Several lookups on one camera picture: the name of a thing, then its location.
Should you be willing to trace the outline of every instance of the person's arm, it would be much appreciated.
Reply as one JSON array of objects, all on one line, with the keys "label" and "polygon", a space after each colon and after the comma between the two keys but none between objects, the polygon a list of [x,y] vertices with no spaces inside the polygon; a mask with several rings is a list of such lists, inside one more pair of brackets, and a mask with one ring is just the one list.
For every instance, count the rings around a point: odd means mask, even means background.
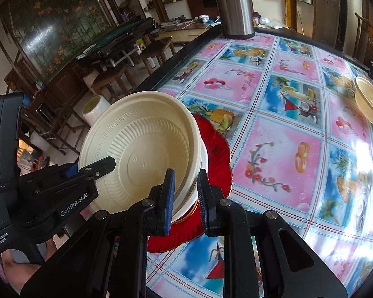
[{"label": "person's arm", "polygon": [[[44,257],[45,261],[47,261],[57,250],[53,239],[46,242],[46,247],[47,251]],[[40,266],[36,264],[16,263],[9,250],[4,251],[1,254],[1,258],[3,259],[3,268],[8,281],[19,291],[21,291],[24,284],[40,268]]]}]

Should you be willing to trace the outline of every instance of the thermos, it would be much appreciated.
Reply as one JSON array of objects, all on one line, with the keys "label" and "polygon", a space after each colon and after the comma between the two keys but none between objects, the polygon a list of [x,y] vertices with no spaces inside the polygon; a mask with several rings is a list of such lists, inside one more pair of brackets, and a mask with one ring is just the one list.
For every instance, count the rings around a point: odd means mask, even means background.
[{"label": "thermos", "polygon": [[225,38],[254,37],[253,5],[251,0],[217,0]]}]

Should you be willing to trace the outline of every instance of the red plate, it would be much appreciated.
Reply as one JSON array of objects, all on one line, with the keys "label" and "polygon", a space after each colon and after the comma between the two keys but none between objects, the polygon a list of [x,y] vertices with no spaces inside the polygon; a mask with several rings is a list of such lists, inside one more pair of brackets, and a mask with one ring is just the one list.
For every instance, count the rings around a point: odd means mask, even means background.
[{"label": "red plate", "polygon": [[[232,187],[232,170],[230,166],[230,148],[224,137],[217,132],[210,121],[194,114],[200,135],[207,148],[209,157],[208,177],[210,185],[220,187],[228,197]],[[203,234],[199,207],[182,222],[171,225],[170,234],[166,237],[151,236],[148,240],[148,251],[160,253],[172,250],[182,243],[192,241]]]}]

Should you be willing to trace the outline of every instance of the stacked bowls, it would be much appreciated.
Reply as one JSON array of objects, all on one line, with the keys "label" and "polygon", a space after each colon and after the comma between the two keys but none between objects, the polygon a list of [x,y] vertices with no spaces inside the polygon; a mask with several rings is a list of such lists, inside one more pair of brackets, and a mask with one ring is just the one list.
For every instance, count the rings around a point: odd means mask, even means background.
[{"label": "stacked bowls", "polygon": [[99,196],[89,206],[92,213],[127,210],[162,184],[166,169],[172,168],[175,221],[196,202],[197,176],[208,166],[192,114],[176,98],[155,91],[126,96],[98,118],[84,140],[79,169],[107,156],[116,167],[97,180]]}]

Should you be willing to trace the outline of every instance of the bowl rim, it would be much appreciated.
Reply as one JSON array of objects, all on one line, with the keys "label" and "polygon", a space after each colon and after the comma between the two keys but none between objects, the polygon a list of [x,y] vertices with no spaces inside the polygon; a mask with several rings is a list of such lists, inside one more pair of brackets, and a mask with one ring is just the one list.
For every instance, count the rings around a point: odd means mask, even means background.
[{"label": "bowl rim", "polygon": [[357,81],[362,81],[362,83],[365,83],[367,85],[370,86],[370,88],[373,90],[373,85],[371,82],[369,82],[367,79],[363,78],[363,77],[355,77],[354,79],[354,85],[355,85],[355,89],[359,92],[359,94],[362,96],[362,98],[364,99],[365,103],[370,107],[370,109],[373,111],[373,106],[370,104],[368,98],[365,96],[365,94],[363,93],[363,91],[361,90],[361,88],[359,87],[359,84],[357,83]]},{"label": "bowl rim", "polygon": [[189,160],[188,160],[188,166],[186,170],[186,174],[181,181],[179,193],[174,194],[174,204],[177,203],[179,206],[177,210],[175,210],[177,207],[173,204],[173,214],[174,212],[177,212],[179,208],[182,206],[180,205],[183,200],[181,200],[181,195],[187,196],[187,193],[189,189],[192,187],[192,184],[194,183],[194,180],[196,179],[196,176],[198,174],[198,171],[200,169],[201,165],[201,157],[202,157],[202,144],[201,144],[201,136],[198,124],[196,123],[195,118],[193,117],[192,113],[188,110],[188,108],[178,99],[175,97],[168,95],[163,92],[158,91],[143,91],[143,92],[137,92],[130,95],[127,95],[126,97],[123,97],[122,99],[116,101],[114,104],[112,104],[100,117],[96,120],[94,125],[90,128],[88,131],[86,138],[83,141],[82,148],[80,150],[79,155],[79,164],[78,169],[80,169],[82,166],[86,165],[86,160],[88,156],[88,150],[90,149],[92,140],[98,133],[98,130],[104,124],[105,120],[107,119],[107,116],[112,114],[113,112],[116,112],[118,110],[119,106],[122,105],[122,103],[127,102],[128,104],[130,102],[136,101],[138,98],[152,98],[152,99],[159,99],[164,100],[167,104],[172,104],[173,107],[177,107],[183,115],[187,118],[187,121],[189,123],[189,126],[186,128],[187,130],[190,129],[193,135],[193,138],[189,139]]}]

